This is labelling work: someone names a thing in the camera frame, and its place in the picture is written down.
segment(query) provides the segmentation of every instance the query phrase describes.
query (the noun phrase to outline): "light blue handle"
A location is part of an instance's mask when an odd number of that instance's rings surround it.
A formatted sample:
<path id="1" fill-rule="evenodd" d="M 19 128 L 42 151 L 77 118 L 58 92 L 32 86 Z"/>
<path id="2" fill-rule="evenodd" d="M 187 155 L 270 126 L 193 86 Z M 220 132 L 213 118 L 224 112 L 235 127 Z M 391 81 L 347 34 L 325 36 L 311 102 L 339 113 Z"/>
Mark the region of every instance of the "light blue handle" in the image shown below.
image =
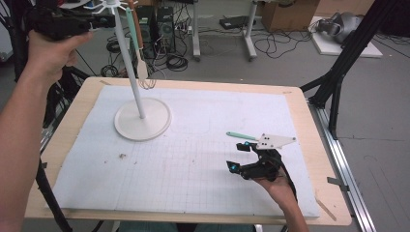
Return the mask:
<path id="1" fill-rule="evenodd" d="M 132 10 L 130 8 L 126 8 L 126 13 L 127 13 L 127 21 L 129 23 L 133 47 L 135 48 L 135 52 L 138 52 L 138 49 L 139 49 L 138 40 L 136 39 L 135 23 L 133 23 Z"/>
<path id="2" fill-rule="evenodd" d="M 232 137 L 239 137 L 239 138 L 244 138 L 244 139 L 257 141 L 257 139 L 255 137 L 245 135 L 245 134 L 241 134 L 241 133 L 237 133 L 237 132 L 232 132 L 232 131 L 228 131 L 226 133 L 226 135 L 229 135 L 229 136 L 232 136 Z"/>

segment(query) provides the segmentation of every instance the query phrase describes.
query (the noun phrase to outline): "gray floor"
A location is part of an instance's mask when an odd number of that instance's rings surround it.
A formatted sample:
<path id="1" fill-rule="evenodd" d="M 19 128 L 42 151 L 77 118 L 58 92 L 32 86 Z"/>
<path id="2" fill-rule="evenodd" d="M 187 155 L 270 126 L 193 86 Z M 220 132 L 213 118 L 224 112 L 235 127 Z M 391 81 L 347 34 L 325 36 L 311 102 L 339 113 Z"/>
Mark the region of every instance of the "gray floor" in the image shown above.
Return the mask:
<path id="1" fill-rule="evenodd" d="M 112 32 L 96 33 L 93 41 L 79 49 L 97 72 L 107 63 L 105 38 Z M 164 70 L 157 79 L 229 82 L 261 85 L 302 86 L 326 73 L 335 56 L 319 55 L 313 42 L 299 43 L 297 48 L 278 59 L 258 52 L 248 61 L 244 41 L 231 36 L 201 34 L 202 57 L 184 72 Z M 410 113 L 409 58 L 373 41 L 384 54 L 381 59 L 360 58 L 343 82 L 338 114 L 337 134 L 364 201 L 378 231 L 408 231 L 410 227 Z M 383 41 L 410 55 L 409 45 Z M 259 44 L 266 48 L 266 42 Z M 281 44 L 287 49 L 292 44 Z M 82 61 L 78 66 L 89 73 Z M 0 64 L 0 108 L 14 88 L 13 64 Z M 308 91 L 310 97 L 314 91 Z M 90 231 L 91 220 L 71 220 L 74 231 Z M 110 231 L 107 222 L 101 231 Z M 57 231 L 52 220 L 27 219 L 23 231 Z M 264 231 L 279 231 L 278 226 L 264 226 Z M 311 226 L 311 231 L 360 231 L 355 222 L 347 227 Z"/>

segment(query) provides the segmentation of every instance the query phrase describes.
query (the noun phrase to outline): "hand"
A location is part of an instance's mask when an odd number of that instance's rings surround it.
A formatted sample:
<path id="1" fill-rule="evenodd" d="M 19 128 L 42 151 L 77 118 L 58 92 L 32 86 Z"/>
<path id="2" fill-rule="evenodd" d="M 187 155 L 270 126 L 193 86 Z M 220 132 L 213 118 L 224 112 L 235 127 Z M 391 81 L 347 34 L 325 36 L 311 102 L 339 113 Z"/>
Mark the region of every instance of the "hand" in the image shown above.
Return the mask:
<path id="1" fill-rule="evenodd" d="M 287 178 L 284 174 L 279 175 L 273 182 L 266 179 L 253 180 L 268 191 L 269 195 L 278 203 L 282 210 L 297 205 L 292 188 L 287 183 Z"/>
<path id="2" fill-rule="evenodd" d="M 43 83 L 49 87 L 61 78 L 64 66 L 75 64 L 75 49 L 90 41 L 92 33 L 73 36 L 63 41 L 52 41 L 32 30 L 29 38 L 25 71 L 29 73 L 28 76 L 38 78 L 39 84 Z"/>

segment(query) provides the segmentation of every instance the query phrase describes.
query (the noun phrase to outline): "table leg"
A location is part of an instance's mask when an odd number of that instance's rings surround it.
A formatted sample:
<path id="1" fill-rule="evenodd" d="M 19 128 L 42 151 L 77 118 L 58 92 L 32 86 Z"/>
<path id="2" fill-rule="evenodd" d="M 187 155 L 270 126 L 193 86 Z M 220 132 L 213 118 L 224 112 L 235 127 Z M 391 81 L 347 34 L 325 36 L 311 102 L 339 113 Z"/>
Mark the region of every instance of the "table leg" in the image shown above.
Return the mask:
<path id="1" fill-rule="evenodd" d="M 257 8 L 257 1 L 252 0 L 252 3 L 250 5 L 250 12 L 249 12 L 249 22 L 248 22 L 248 29 L 244 31 L 244 39 L 248 48 L 249 52 L 249 60 L 252 61 L 257 57 L 255 47 L 253 46 L 252 39 L 250 38 L 250 33 L 252 32 L 252 25 L 253 21 L 255 19 L 255 14 L 256 14 L 256 8 Z"/>

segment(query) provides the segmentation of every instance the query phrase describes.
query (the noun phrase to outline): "white paper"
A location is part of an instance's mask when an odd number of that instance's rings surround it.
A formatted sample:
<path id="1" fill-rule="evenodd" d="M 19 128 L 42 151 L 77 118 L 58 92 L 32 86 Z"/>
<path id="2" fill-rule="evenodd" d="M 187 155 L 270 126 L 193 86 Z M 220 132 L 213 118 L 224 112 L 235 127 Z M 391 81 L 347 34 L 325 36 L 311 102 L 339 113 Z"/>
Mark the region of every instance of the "white paper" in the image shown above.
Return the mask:
<path id="1" fill-rule="evenodd" d="M 141 95 L 169 106 L 169 129 L 147 142 L 122 137 L 114 116 L 132 89 L 104 86 L 58 175 L 62 208 L 283 216 L 264 188 L 228 171 L 227 160 L 249 164 L 257 155 L 237 151 L 245 140 L 226 132 L 297 137 L 284 96 L 161 88 Z M 303 215 L 318 217 L 299 143 L 278 151 Z"/>

